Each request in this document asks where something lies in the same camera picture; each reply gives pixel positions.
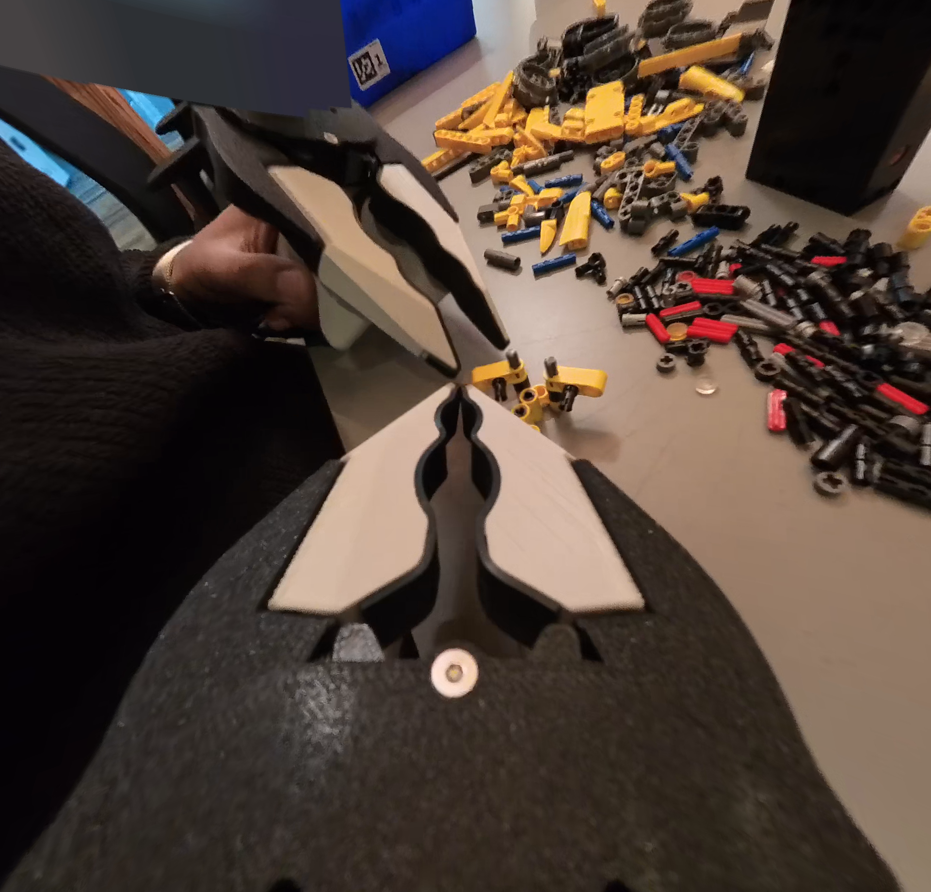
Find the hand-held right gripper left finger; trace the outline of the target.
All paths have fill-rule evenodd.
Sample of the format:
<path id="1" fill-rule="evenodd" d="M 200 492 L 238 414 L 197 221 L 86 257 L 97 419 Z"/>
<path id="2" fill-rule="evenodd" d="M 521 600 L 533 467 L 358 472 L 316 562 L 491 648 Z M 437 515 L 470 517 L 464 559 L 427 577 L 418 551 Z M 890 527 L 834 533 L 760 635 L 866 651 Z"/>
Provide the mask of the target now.
<path id="1" fill-rule="evenodd" d="M 460 388 L 444 386 L 343 456 L 269 610 L 357 618 L 378 642 L 428 617 L 439 580 L 431 500 L 447 478 L 460 402 Z"/>

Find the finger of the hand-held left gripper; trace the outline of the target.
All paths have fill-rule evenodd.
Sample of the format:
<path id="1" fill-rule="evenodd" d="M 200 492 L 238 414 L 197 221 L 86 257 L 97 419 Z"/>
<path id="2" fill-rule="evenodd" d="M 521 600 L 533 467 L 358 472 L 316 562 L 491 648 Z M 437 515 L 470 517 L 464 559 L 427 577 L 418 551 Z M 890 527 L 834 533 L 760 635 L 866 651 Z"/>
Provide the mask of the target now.
<path id="1" fill-rule="evenodd" d="M 372 239 L 336 183 L 297 166 L 272 166 L 270 177 L 318 235 L 320 328 L 336 350 L 351 349 L 374 327 L 450 378 L 460 362 L 434 304 Z"/>
<path id="2" fill-rule="evenodd" d="M 496 350 L 510 338 L 471 248 L 448 205 L 404 164 L 382 164 L 372 181 L 368 210 L 403 279 L 434 308 L 444 299 Z"/>

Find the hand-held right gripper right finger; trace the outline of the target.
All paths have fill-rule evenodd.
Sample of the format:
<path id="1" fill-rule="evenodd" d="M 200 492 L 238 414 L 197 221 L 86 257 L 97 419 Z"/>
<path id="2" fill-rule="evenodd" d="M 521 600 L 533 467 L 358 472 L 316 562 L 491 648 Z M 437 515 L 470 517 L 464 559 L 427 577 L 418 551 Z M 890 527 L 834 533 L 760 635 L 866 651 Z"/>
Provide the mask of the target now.
<path id="1" fill-rule="evenodd" d="M 472 386 L 464 434 L 482 497 L 479 596 L 499 630 L 534 646 L 553 624 L 645 609 L 578 474 L 581 460 Z"/>

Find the person's left forearm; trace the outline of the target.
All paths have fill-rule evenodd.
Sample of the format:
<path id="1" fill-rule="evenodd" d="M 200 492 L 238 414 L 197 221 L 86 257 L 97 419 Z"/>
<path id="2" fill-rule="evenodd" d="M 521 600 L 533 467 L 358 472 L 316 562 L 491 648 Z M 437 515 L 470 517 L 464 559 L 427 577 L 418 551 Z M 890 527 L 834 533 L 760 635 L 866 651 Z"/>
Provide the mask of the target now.
<path id="1" fill-rule="evenodd" d="M 2 342 L 122 344 L 196 331 L 153 280 L 166 252 L 121 250 L 80 200 L 2 143 Z"/>

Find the person's left hand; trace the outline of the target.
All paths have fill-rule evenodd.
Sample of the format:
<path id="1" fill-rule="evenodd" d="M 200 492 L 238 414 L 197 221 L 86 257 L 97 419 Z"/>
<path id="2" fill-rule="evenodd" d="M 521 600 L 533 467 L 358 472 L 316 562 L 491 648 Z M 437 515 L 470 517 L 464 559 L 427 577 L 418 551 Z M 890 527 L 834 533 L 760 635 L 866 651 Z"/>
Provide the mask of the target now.
<path id="1" fill-rule="evenodd" d="M 170 260 L 169 290 L 192 312 L 253 313 L 275 332 L 315 331 L 317 282 L 299 259 L 278 253 L 269 223 L 231 205 Z"/>

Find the metal mesh wristband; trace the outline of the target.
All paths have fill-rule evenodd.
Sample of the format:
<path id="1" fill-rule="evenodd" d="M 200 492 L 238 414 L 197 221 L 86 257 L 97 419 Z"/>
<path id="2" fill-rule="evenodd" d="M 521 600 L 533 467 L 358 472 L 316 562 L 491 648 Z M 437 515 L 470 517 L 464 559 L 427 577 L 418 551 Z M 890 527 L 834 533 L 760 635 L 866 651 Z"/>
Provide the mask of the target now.
<path id="1" fill-rule="evenodd" d="M 153 286 L 159 294 L 166 299 L 177 302 L 177 294 L 173 287 L 173 267 L 177 257 L 192 243 L 192 239 L 184 239 L 171 246 L 157 259 L 152 270 Z"/>

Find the blue storage bin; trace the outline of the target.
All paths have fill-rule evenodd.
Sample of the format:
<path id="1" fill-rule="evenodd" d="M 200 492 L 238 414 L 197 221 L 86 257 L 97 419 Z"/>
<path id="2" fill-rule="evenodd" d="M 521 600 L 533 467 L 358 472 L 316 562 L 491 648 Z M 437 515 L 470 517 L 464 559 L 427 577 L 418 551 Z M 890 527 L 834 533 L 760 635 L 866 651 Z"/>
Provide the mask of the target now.
<path id="1" fill-rule="evenodd" d="M 472 0 L 341 0 L 354 101 L 369 107 L 476 36 Z"/>

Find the pile of yellow grey building pieces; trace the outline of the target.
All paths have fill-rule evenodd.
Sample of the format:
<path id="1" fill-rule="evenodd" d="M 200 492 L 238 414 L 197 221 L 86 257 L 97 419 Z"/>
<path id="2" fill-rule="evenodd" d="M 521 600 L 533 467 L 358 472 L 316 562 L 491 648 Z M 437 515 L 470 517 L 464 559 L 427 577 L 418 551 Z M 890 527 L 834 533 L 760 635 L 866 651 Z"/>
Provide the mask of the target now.
<path id="1" fill-rule="evenodd" d="M 477 215 L 503 243 L 536 240 L 541 256 L 588 248 L 592 225 L 641 236 L 724 203 L 723 182 L 694 181 L 701 142 L 749 124 L 754 77 L 774 0 L 744 0 L 719 21 L 692 0 L 651 0 L 635 25 L 595 15 L 542 38 L 508 74 L 436 122 L 422 160 L 436 180 L 466 168 L 495 187 Z"/>

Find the black block connector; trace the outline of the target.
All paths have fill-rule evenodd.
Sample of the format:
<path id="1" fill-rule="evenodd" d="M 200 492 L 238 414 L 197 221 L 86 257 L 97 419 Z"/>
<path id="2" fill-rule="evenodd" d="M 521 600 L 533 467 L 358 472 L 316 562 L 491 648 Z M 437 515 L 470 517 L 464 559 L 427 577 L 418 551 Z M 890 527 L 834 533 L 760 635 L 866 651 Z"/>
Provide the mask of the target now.
<path id="1" fill-rule="evenodd" d="M 723 231 L 743 229 L 751 216 L 751 208 L 746 205 L 724 203 L 706 203 L 691 215 L 692 224 L 700 228 L 716 227 Z"/>

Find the pile of black red pins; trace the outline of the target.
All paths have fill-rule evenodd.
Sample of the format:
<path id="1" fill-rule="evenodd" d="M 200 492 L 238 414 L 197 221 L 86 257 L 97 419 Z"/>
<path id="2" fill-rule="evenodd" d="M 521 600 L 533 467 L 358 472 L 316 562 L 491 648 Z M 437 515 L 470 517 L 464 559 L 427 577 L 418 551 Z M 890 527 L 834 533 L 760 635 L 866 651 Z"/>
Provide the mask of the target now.
<path id="1" fill-rule="evenodd" d="M 825 497 L 850 486 L 930 508 L 929 291 L 908 252 L 867 228 L 797 223 L 655 257 L 607 290 L 619 322 L 658 341 L 660 374 L 735 349 L 765 389 L 765 428 L 806 454 Z"/>

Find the black perforated box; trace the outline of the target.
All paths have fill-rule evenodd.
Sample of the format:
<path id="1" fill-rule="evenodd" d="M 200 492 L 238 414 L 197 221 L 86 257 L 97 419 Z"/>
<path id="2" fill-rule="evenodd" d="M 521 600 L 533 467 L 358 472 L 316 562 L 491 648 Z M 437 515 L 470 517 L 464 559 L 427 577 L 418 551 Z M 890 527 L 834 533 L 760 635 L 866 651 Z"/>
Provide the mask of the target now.
<path id="1" fill-rule="evenodd" d="M 789 0 L 749 181 L 846 216 L 929 133 L 930 0 Z"/>

